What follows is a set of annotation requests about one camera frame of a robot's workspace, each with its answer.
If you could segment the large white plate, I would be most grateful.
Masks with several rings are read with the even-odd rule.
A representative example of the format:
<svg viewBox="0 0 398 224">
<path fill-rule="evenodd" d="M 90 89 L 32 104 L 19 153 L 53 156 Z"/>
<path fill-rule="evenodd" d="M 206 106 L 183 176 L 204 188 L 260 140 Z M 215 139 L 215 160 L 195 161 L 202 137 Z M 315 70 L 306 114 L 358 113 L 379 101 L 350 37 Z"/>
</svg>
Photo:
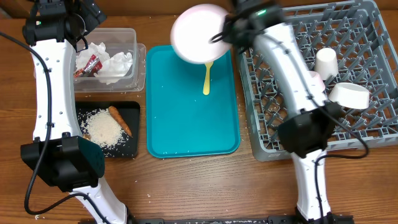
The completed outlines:
<svg viewBox="0 0 398 224">
<path fill-rule="evenodd" d="M 227 10 L 214 4 L 199 4 L 184 11 L 174 22 L 170 41 L 176 54 L 186 62 L 204 64 L 222 57 L 231 45 L 211 38 L 223 30 Z"/>
</svg>

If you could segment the yellow plastic spoon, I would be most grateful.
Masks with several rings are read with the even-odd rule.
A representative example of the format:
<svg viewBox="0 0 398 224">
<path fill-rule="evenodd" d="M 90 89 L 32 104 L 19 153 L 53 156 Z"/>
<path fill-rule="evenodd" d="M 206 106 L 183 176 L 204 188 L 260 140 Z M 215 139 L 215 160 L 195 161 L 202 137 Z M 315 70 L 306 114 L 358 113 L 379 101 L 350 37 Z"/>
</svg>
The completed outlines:
<svg viewBox="0 0 398 224">
<path fill-rule="evenodd" d="M 213 62 L 208 62 L 205 64 L 206 67 L 206 74 L 205 74 L 205 80 L 204 80 L 204 85 L 203 85 L 203 94 L 204 95 L 209 95 L 210 93 L 210 71 L 213 66 Z"/>
</svg>

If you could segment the white bowl with rice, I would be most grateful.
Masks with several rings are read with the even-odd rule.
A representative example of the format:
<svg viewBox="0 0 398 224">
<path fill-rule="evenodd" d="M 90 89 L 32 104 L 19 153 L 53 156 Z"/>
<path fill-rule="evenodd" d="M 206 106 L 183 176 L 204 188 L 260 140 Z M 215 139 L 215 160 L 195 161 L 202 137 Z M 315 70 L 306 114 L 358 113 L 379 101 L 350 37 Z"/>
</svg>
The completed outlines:
<svg viewBox="0 0 398 224">
<path fill-rule="evenodd" d="M 311 75 L 312 82 L 313 82 L 312 87 L 316 88 L 320 92 L 324 92 L 325 84 L 324 84 L 321 76 L 319 75 L 319 73 L 317 73 L 315 71 L 309 71 L 309 74 Z"/>
</svg>

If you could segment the white paper cup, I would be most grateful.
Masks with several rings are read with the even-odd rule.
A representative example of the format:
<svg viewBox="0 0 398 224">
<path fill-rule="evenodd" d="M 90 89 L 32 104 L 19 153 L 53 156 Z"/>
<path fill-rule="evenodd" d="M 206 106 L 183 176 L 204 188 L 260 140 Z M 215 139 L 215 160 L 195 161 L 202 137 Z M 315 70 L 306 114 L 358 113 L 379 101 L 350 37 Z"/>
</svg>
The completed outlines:
<svg viewBox="0 0 398 224">
<path fill-rule="evenodd" d="M 336 52 L 332 48 L 322 48 L 317 52 L 314 71 L 320 75 L 322 80 L 337 76 L 338 61 Z"/>
</svg>

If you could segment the small white bowl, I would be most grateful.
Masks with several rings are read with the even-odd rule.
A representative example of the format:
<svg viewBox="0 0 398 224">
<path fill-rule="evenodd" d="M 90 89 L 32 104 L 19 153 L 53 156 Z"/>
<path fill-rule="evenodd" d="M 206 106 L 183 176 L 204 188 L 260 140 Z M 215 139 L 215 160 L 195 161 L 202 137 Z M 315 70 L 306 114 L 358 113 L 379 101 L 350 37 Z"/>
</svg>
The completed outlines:
<svg viewBox="0 0 398 224">
<path fill-rule="evenodd" d="M 339 105 L 357 110 L 369 107 L 370 92 L 363 86 L 354 83 L 337 83 L 328 98 Z"/>
</svg>

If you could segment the white napkin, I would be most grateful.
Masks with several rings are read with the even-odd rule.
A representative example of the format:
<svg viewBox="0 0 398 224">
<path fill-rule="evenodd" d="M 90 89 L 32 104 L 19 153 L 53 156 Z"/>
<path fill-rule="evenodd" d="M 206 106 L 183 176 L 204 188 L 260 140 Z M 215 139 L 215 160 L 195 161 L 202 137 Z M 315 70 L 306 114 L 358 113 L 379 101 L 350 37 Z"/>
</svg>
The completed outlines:
<svg viewBox="0 0 398 224">
<path fill-rule="evenodd" d="M 99 60 L 102 64 L 101 71 L 109 70 L 110 56 L 109 56 L 109 53 L 107 53 L 106 46 L 103 42 L 100 43 L 99 45 L 91 43 L 88 46 L 87 50 L 80 52 L 76 57 L 76 68 L 81 69 L 81 68 L 85 67 L 92 55 L 95 55 L 99 58 Z"/>
<path fill-rule="evenodd" d="M 123 52 L 115 54 L 110 59 L 102 62 L 102 68 L 94 73 L 95 77 L 100 77 L 100 82 L 107 85 L 116 83 L 120 77 L 124 77 L 132 66 L 132 54 Z"/>
</svg>

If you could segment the orange sweet potato stick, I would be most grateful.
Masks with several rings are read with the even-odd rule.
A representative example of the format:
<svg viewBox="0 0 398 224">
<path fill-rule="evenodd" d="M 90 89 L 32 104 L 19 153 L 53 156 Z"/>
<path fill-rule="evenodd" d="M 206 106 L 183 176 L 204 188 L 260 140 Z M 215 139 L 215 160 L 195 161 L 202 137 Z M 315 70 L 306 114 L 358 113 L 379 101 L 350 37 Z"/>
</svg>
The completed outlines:
<svg viewBox="0 0 398 224">
<path fill-rule="evenodd" d="M 120 112 L 118 109 L 114 106 L 110 106 L 108 108 L 108 111 L 111 115 L 111 117 L 120 125 L 120 127 L 124 130 L 124 132 L 129 136 L 132 137 L 132 131 L 130 130 L 129 126 L 125 122 L 125 120 L 122 118 Z"/>
</svg>

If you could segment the red snack wrapper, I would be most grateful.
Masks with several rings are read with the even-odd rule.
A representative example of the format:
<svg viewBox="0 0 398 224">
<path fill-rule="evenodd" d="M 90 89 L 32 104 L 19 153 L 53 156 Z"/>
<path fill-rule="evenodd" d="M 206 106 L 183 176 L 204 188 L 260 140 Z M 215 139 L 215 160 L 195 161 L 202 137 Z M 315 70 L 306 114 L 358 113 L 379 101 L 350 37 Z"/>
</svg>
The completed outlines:
<svg viewBox="0 0 398 224">
<path fill-rule="evenodd" d="M 75 71 L 73 76 L 75 78 L 80 78 L 80 77 L 90 77 L 94 73 L 97 73 L 99 70 L 102 69 L 102 63 L 100 59 L 96 55 L 92 55 L 85 65 L 85 67 Z"/>
</svg>

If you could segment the brown food chunk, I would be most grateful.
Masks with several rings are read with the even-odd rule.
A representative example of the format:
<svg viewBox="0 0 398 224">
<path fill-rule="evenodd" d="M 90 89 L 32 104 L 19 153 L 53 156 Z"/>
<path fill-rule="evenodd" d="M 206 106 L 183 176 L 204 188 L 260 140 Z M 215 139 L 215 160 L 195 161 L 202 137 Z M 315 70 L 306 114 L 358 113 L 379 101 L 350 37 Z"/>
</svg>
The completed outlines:
<svg viewBox="0 0 398 224">
<path fill-rule="evenodd" d="M 84 139 L 87 139 L 87 140 L 90 140 L 90 139 L 91 139 L 91 136 L 90 136 L 89 134 L 84 134 L 84 135 L 83 135 L 83 138 L 84 138 Z"/>
</svg>

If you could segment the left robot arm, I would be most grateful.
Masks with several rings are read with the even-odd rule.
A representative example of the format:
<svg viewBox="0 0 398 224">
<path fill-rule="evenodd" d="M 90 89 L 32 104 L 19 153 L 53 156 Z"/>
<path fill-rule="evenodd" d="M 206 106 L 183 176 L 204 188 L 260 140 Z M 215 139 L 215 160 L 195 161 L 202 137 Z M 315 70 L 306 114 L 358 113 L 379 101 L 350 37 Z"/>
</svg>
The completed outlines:
<svg viewBox="0 0 398 224">
<path fill-rule="evenodd" d="M 133 223 L 104 178 L 101 148 L 81 133 L 75 108 L 76 45 L 106 16 L 90 0 L 38 0 L 22 29 L 35 67 L 37 118 L 21 158 L 33 178 L 78 199 L 97 223 Z"/>
</svg>

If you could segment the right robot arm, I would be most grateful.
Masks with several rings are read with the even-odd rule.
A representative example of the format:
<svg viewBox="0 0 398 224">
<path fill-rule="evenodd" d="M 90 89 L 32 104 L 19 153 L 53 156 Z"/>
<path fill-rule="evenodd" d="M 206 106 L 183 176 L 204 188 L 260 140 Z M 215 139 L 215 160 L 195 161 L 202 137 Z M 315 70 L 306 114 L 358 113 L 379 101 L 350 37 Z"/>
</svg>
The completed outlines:
<svg viewBox="0 0 398 224">
<path fill-rule="evenodd" d="M 324 157 L 340 107 L 327 100 L 308 70 L 292 25 L 275 1 L 233 1 L 221 40 L 259 51 L 270 66 L 287 108 L 277 134 L 295 166 L 296 215 L 301 223 L 335 223 L 326 196 Z"/>
</svg>

